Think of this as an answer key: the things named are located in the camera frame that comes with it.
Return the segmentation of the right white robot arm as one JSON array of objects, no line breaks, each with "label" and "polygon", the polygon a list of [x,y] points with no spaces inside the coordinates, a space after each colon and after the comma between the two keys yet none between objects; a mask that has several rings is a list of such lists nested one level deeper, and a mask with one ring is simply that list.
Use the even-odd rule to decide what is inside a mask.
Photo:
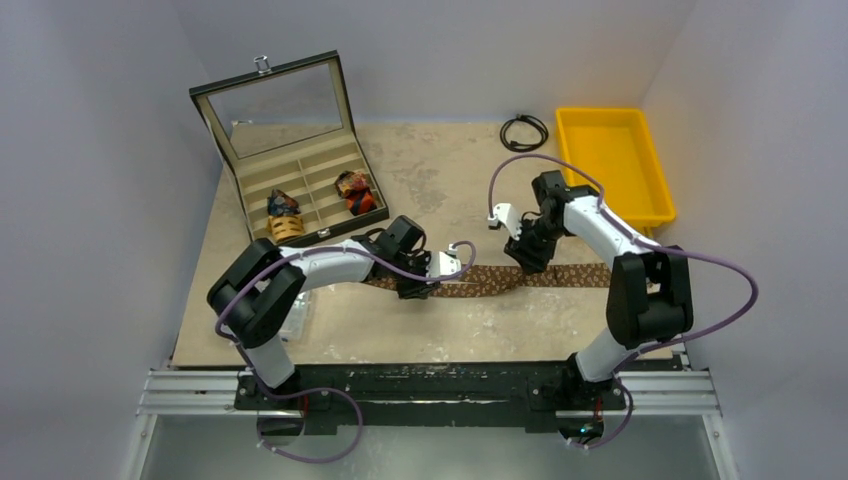
[{"label": "right white robot arm", "polygon": [[607,326],[569,359],[561,381],[564,399],[584,407],[596,399],[600,383],[640,348],[687,333],[694,324],[687,259],[675,249],[642,236],[614,214],[598,188],[567,185],[559,171],[547,171],[531,183],[537,202],[527,219],[509,203],[492,203],[491,229],[507,229],[504,252],[528,274],[548,268],[557,243],[565,236],[583,240],[610,271],[605,307]]}]

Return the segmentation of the brown floral tie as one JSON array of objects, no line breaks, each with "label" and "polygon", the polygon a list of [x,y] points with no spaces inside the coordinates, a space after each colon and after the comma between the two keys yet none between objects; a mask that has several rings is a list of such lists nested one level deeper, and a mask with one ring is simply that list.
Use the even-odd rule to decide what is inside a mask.
[{"label": "brown floral tie", "polygon": [[484,298],[528,288],[608,288],[611,273],[604,263],[549,265],[542,273],[525,274],[518,266],[472,266],[458,281],[441,284],[430,296]]}]

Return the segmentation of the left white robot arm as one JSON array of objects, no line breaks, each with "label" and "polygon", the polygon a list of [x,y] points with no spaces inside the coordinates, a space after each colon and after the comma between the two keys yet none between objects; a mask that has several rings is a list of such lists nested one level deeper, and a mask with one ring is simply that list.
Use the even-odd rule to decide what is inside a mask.
[{"label": "left white robot arm", "polygon": [[342,242],[291,248],[253,241],[213,284],[206,302],[216,331],[232,341],[261,380],[259,395],[272,408],[297,399],[296,367],[279,334],[298,297],[341,283],[393,281],[402,299],[425,299],[460,273],[455,252],[423,248],[425,233],[406,216],[387,228]]}]

